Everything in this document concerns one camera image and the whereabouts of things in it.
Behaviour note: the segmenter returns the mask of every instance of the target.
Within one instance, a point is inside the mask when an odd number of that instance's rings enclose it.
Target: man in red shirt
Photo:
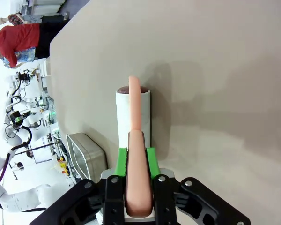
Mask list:
[[[5,26],[0,30],[0,54],[10,62],[11,68],[14,68],[17,64],[15,52],[31,47],[36,48],[36,58],[47,58],[50,55],[51,41],[67,22]]]

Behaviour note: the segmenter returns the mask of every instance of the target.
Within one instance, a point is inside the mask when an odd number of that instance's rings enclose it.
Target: green gripper pad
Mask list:
[[[151,179],[160,174],[158,161],[156,157],[156,148],[147,148],[148,163],[150,168]]]
[[[126,167],[127,167],[127,149],[119,148],[118,149],[118,162],[117,167],[114,171],[114,175],[125,177],[126,176]]]

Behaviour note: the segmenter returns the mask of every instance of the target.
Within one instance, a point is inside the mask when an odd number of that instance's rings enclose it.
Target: red shirt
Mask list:
[[[37,47],[39,35],[39,23],[5,26],[0,30],[0,54],[14,68],[18,62],[15,52]]]

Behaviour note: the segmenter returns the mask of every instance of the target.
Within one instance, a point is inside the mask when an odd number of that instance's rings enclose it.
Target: person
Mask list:
[[[47,23],[47,22],[61,22],[68,20],[69,12],[64,15],[41,16],[41,15],[22,15],[22,13],[10,14],[7,18],[0,18],[0,25],[10,22],[14,26],[28,24],[28,23]]]
[[[31,47],[29,49],[15,52],[15,55],[17,57],[17,61],[19,62],[19,64],[17,64],[13,69],[19,68],[20,66],[24,65],[26,62],[33,62],[34,60],[37,60],[37,58],[35,57],[35,51],[36,51],[36,48]],[[2,60],[3,65],[5,67],[10,68],[9,61],[5,57],[3,57],[1,54],[0,54],[0,60]]]
[[[18,62],[15,52],[31,47],[35,47],[36,58],[48,58],[51,41],[68,22],[5,26],[0,30],[0,54],[9,61],[11,68],[16,67]]]

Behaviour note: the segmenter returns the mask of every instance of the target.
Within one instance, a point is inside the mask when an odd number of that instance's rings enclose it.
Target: metal bolt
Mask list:
[[[118,181],[118,178],[117,178],[117,177],[114,177],[114,178],[111,179],[111,182],[112,182],[112,183],[117,183],[117,181]]]
[[[192,182],[190,180],[188,180],[187,182],[185,182],[185,185],[190,187],[192,185]]]
[[[158,178],[158,180],[159,180],[160,182],[164,182],[164,181],[165,181],[165,177],[164,177],[164,176],[161,176],[161,177]]]
[[[86,183],[86,184],[84,185],[85,188],[90,188],[91,186],[92,186],[91,183]]]

